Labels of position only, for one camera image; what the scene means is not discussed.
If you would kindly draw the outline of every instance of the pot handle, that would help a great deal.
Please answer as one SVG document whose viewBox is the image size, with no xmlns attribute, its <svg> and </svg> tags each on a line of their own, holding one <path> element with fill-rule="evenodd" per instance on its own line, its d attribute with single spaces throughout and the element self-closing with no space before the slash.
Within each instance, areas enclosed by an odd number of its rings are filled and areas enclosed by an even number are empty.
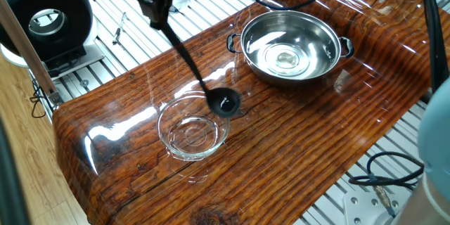
<svg viewBox="0 0 450 225">
<path fill-rule="evenodd" d="M 353 44 L 352 42 L 346 38 L 346 37 L 340 37 L 339 38 L 339 42 L 341 44 L 341 46 L 345 46 L 345 48 L 347 49 L 347 51 L 349 52 L 348 54 L 346 54 L 345 56 L 341 56 L 342 58 L 350 58 L 353 56 L 354 54 L 354 48 L 353 48 Z"/>
<path fill-rule="evenodd" d="M 241 51 L 234 50 L 234 37 L 240 36 L 240 34 L 230 34 L 226 39 L 226 47 L 231 53 L 242 53 Z"/>
</svg>

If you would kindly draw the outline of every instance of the wood grain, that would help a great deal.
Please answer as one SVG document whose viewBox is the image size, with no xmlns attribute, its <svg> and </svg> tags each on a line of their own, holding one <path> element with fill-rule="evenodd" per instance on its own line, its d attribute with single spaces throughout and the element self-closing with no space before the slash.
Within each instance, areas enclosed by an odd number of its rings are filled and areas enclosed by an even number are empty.
<svg viewBox="0 0 450 225">
<path fill-rule="evenodd" d="M 56 162 L 56 143 L 49 119 L 31 116 L 33 105 L 29 97 L 33 92 L 27 70 L 10 64 L 0 55 L 0 116 L 13 150 L 30 219 L 34 224 L 37 217 L 46 215 L 47 224 L 60 225 L 66 223 L 57 222 L 56 217 L 73 214 L 78 225 L 85 225 L 86 215 L 83 211 L 80 214 L 81 208 Z M 36 115 L 44 113 L 40 105 L 36 110 Z M 58 207 L 66 200 L 70 206 L 68 213 Z"/>
<path fill-rule="evenodd" d="M 272 0 L 292 6 L 305 0 Z M 291 224 L 426 91 L 422 0 L 320 0 L 302 12 L 356 50 L 295 88 L 261 81 L 227 36 L 267 10 L 253 4 L 186 42 L 209 87 L 241 94 L 225 144 L 199 162 L 167 155 L 161 108 L 200 90 L 176 51 L 61 106 L 58 162 L 93 224 Z M 441 13 L 449 40 L 449 15 Z"/>
<path fill-rule="evenodd" d="M 78 225 L 67 202 L 62 202 L 49 212 L 36 218 L 36 225 Z"/>
</svg>

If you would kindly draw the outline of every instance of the wooden floor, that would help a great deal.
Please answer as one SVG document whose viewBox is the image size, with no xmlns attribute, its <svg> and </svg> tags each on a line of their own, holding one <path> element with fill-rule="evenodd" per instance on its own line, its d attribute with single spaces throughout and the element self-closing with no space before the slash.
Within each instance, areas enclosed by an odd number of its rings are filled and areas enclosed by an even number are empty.
<svg viewBox="0 0 450 225">
<path fill-rule="evenodd" d="M 13 149 L 30 219 L 37 225 L 88 224 L 56 162 L 49 119 L 31 116 L 29 97 L 33 92 L 27 71 L 0 55 L 0 116 Z M 43 111 L 38 105 L 37 114 Z"/>
</svg>

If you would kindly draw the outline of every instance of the metal rod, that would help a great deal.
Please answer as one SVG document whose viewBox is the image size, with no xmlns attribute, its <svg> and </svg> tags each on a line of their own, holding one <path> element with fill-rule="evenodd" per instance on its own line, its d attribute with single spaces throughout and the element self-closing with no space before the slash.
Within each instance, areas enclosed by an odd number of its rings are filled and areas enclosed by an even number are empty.
<svg viewBox="0 0 450 225">
<path fill-rule="evenodd" d="M 0 25 L 13 41 L 20 55 L 25 59 L 28 68 L 31 69 L 37 82 L 47 96 L 57 92 L 55 84 L 51 81 L 50 75 L 42 65 L 41 59 L 37 55 L 30 40 L 20 26 L 13 10 L 6 0 L 0 0 Z"/>
</svg>

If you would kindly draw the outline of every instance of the metal grate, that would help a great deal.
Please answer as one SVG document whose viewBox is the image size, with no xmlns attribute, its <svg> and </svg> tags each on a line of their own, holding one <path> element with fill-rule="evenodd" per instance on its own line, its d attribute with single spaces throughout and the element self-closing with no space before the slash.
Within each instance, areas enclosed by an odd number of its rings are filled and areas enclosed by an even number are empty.
<svg viewBox="0 0 450 225">
<path fill-rule="evenodd" d="M 98 37 L 95 43 L 105 55 L 103 60 L 90 64 L 72 74 L 55 80 L 65 102 L 81 96 L 147 60 L 170 49 L 165 37 L 148 26 L 149 19 L 142 15 L 134 0 L 90 0 L 98 20 Z M 438 0 L 440 6 L 450 10 L 450 0 Z M 217 24 L 249 6 L 253 0 L 192 0 L 182 12 L 170 13 L 169 24 L 183 40 Z M 113 35 L 123 12 L 127 12 L 120 37 L 120 44 L 113 45 Z M 89 84 L 83 86 L 81 81 Z M 49 119 L 50 107 L 44 103 Z M 371 188 L 348 184 L 350 176 L 366 174 L 366 163 L 370 156 L 381 151 L 397 151 L 418 159 L 417 131 L 426 104 L 417 102 L 361 159 L 331 186 L 303 215 L 300 224 L 345 224 L 343 196 L 350 191 L 372 191 Z M 380 176 L 398 178 L 416 168 L 390 157 L 381 157 L 373 164 L 373 171 Z M 409 191 L 398 186 L 387 187 L 389 193 Z"/>
</svg>

